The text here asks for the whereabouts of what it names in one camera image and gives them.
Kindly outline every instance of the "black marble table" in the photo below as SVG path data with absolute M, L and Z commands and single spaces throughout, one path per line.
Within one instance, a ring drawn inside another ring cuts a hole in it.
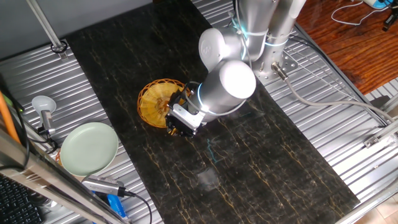
M 140 119 L 146 84 L 205 79 L 198 39 L 209 27 L 189 0 L 173 0 L 67 37 L 164 222 L 336 222 L 358 199 L 262 85 L 194 138 Z

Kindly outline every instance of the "light green plate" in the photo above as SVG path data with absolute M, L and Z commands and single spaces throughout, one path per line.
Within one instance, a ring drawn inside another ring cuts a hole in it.
M 88 123 L 74 129 L 62 144 L 63 167 L 77 176 L 95 174 L 113 161 L 119 141 L 115 131 L 103 123 Z

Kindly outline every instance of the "woven basket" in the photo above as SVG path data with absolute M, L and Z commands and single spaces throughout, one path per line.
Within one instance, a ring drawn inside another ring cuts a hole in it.
M 160 79 L 146 85 L 138 95 L 137 111 L 141 119 L 153 127 L 166 128 L 165 116 L 169 112 L 167 103 L 184 84 L 177 80 Z

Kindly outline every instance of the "black keyboard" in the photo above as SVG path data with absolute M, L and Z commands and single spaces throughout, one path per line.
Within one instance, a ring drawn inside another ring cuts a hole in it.
M 43 223 L 39 209 L 29 199 L 27 187 L 2 175 L 0 175 L 0 223 Z

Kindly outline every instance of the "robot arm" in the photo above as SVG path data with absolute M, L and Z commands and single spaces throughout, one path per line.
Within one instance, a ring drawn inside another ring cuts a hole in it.
M 304 3 L 305 0 L 237 1 L 232 26 L 202 33 L 199 40 L 202 62 L 210 72 L 222 60 L 250 60 L 256 75 L 267 75 L 272 63 L 283 60 L 285 43 Z
M 234 0 L 231 26 L 202 33 L 199 53 L 209 71 L 203 83 L 176 92 L 166 116 L 170 134 L 193 136 L 197 128 L 236 111 L 256 88 L 256 78 L 282 63 L 282 52 L 305 0 Z

